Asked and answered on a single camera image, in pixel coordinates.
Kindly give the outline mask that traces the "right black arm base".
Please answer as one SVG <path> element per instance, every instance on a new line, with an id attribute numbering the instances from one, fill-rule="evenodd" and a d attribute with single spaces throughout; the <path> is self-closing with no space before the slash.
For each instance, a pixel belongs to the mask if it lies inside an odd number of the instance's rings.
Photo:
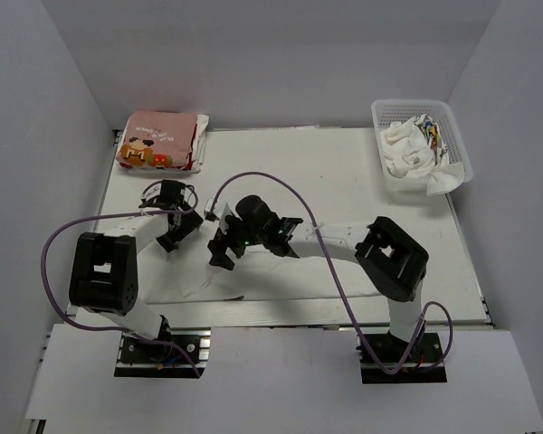
<path id="1" fill-rule="evenodd" d="M 394 368 L 401 359 L 407 343 L 386 334 L 365 334 L 378 359 L 388 369 Z M 361 381 L 365 385 L 377 384 L 432 384 L 447 383 L 443 363 L 433 366 L 443 355 L 437 333 L 424 333 L 405 360 L 402 369 L 395 375 L 384 373 L 374 362 L 366 348 L 357 346 L 360 361 Z"/>

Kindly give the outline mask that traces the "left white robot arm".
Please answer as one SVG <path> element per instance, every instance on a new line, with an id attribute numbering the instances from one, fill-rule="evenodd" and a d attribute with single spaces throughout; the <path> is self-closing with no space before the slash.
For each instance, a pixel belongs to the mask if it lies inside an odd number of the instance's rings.
<path id="1" fill-rule="evenodd" d="M 171 355 L 174 341 L 164 317 L 138 296 L 138 255 L 153 243 L 170 253 L 201 226 L 187 195 L 196 198 L 193 186 L 163 180 L 156 195 L 142 197 L 134 216 L 103 233 L 84 232 L 76 245 L 71 304 L 142 336 L 142 350 L 155 361 Z"/>

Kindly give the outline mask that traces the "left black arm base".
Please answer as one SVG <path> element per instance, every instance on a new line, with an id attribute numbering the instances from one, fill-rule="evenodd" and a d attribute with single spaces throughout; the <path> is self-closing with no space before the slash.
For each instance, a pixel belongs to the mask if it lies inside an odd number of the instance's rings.
<path id="1" fill-rule="evenodd" d="M 178 345 L 202 374 L 209 349 L 210 331 L 172 331 L 172 342 Z M 144 344 L 138 339 L 121 337 L 114 376 L 139 379 L 198 379 L 192 365 L 177 349 L 164 345 Z"/>

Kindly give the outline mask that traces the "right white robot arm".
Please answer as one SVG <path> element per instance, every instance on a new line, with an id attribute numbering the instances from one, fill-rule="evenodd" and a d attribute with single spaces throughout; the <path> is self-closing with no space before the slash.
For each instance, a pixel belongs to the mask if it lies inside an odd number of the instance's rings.
<path id="1" fill-rule="evenodd" d="M 387 298 L 392 353 L 412 360 L 424 348 L 418 321 L 422 312 L 422 285 L 428 252 L 395 222 L 332 224 L 322 227 L 296 217 L 280 217 L 257 195 L 244 197 L 234 210 L 209 201 L 205 218 L 217 222 L 208 242 L 209 264 L 232 270 L 233 259 L 252 246 L 280 258 L 305 259 L 328 254 L 361 267 L 379 294 Z"/>

